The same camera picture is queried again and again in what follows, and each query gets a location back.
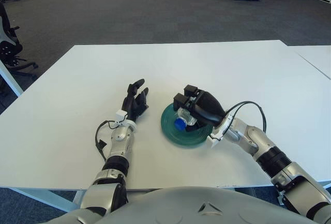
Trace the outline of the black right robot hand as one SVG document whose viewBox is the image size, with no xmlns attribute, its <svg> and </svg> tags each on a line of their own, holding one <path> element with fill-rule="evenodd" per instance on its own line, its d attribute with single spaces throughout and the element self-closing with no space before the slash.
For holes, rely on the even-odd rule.
<svg viewBox="0 0 331 224">
<path fill-rule="evenodd" d="M 177 113 L 175 127 L 192 132 L 207 125 L 218 127 L 225 117 L 219 101 L 209 92 L 187 85 L 184 93 L 173 98 L 173 109 Z"/>
</svg>

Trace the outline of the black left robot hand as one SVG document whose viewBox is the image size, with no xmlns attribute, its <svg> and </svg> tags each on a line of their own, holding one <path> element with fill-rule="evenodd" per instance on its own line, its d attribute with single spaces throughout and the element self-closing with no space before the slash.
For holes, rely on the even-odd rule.
<svg viewBox="0 0 331 224">
<path fill-rule="evenodd" d="M 129 84 L 127 89 L 127 96 L 125 97 L 122 110 L 127 112 L 127 119 L 136 122 L 137 118 L 141 116 L 148 108 L 146 103 L 146 96 L 148 94 L 148 87 L 137 94 L 138 89 L 145 83 L 144 79 L 140 79 L 133 84 Z"/>
</svg>

